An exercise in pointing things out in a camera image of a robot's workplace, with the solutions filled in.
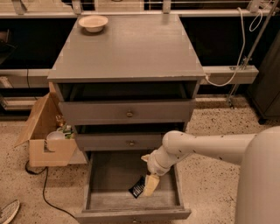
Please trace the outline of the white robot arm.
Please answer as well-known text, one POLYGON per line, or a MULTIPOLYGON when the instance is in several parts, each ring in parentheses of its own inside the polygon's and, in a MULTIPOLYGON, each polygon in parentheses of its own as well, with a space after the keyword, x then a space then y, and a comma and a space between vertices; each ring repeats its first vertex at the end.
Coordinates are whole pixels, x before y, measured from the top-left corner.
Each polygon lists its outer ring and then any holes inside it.
POLYGON ((172 130, 147 163, 143 194, 150 196, 172 166, 196 153, 238 164, 235 224, 280 224, 280 127, 256 134, 194 136, 172 130))

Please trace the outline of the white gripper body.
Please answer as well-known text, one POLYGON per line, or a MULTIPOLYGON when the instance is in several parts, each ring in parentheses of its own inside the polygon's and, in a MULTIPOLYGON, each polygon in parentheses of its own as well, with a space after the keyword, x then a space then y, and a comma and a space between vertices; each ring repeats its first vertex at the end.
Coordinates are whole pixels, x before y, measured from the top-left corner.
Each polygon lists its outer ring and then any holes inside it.
POLYGON ((150 174, 164 176, 175 164, 175 156, 169 154, 164 148, 154 150, 147 160, 147 168, 150 174))

